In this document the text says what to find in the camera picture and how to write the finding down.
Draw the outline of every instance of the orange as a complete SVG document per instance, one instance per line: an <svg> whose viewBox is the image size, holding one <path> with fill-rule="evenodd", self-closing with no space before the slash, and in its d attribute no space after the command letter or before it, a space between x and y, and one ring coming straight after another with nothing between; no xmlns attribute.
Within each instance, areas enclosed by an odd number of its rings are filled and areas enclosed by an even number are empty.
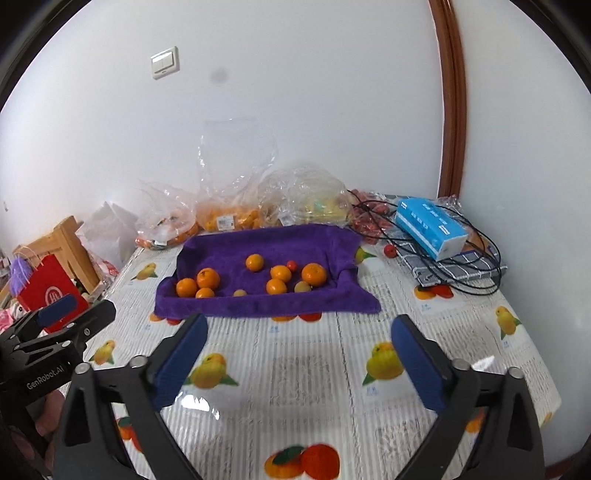
<svg viewBox="0 0 591 480"><path fill-rule="evenodd" d="M246 267L251 272L258 272L262 270L262 266L265 264L265 260L259 254L249 255L246 259Z"/></svg>
<svg viewBox="0 0 591 480"><path fill-rule="evenodd" d="M215 290L220 286L220 276L212 268L204 268L197 274L199 288L211 288Z"/></svg>
<svg viewBox="0 0 591 480"><path fill-rule="evenodd" d="M215 292L208 287L200 288L197 293L195 294L196 299L209 299L211 297L215 297Z"/></svg>
<svg viewBox="0 0 591 480"><path fill-rule="evenodd" d="M271 269L271 278L287 283L291 280L291 270L285 265L276 265Z"/></svg>
<svg viewBox="0 0 591 480"><path fill-rule="evenodd" d="M326 278L326 270L318 263L309 263L301 269L301 279L313 287L324 285Z"/></svg>
<svg viewBox="0 0 591 480"><path fill-rule="evenodd" d="M184 278L177 282L176 290L179 297L189 299L197 293L197 282L192 278Z"/></svg>
<svg viewBox="0 0 591 480"><path fill-rule="evenodd" d="M272 278L267 282L267 293L269 295L287 293L287 285L279 280L279 278Z"/></svg>

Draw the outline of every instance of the price label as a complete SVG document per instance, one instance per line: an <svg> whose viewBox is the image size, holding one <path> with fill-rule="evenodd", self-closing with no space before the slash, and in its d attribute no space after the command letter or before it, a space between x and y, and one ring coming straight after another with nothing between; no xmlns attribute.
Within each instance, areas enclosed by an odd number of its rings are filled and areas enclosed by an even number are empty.
<svg viewBox="0 0 591 480"><path fill-rule="evenodd" d="M228 230L234 230L234 216L233 215L222 215L216 218L217 229L220 232Z"/></svg>

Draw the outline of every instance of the wooden furniture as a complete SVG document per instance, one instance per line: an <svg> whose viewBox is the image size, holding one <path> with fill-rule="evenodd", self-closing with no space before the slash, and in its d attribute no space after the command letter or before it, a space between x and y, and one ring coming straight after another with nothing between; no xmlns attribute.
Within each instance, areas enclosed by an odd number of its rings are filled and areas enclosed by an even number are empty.
<svg viewBox="0 0 591 480"><path fill-rule="evenodd" d="M25 258L36 267L40 258L54 254L70 278L78 278L88 293L99 284L99 277L90 262L88 253L76 236L81 223L69 216L56 225L51 233L28 245L19 245L14 255Z"/></svg>

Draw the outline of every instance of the tissue box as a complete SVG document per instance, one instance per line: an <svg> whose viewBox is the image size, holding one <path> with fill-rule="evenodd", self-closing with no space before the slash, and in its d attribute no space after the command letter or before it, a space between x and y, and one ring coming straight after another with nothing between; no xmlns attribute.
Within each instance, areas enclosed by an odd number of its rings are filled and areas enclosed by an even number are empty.
<svg viewBox="0 0 591 480"><path fill-rule="evenodd" d="M461 253L468 238L458 222L427 199L401 200L394 221L435 261Z"/></svg>

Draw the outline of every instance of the light switch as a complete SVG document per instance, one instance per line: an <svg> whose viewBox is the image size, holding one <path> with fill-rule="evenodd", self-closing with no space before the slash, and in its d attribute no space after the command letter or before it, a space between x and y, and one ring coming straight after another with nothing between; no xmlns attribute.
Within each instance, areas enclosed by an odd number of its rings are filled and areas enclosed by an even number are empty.
<svg viewBox="0 0 591 480"><path fill-rule="evenodd" d="M152 78L159 79L180 69L178 64L178 48L173 47L150 57L152 62Z"/></svg>
<svg viewBox="0 0 591 480"><path fill-rule="evenodd" d="M163 69L167 69L168 67L171 67L174 65L173 53L171 51L169 51L168 53L165 53L163 56L164 56L164 58L162 60L160 60L162 62Z"/></svg>

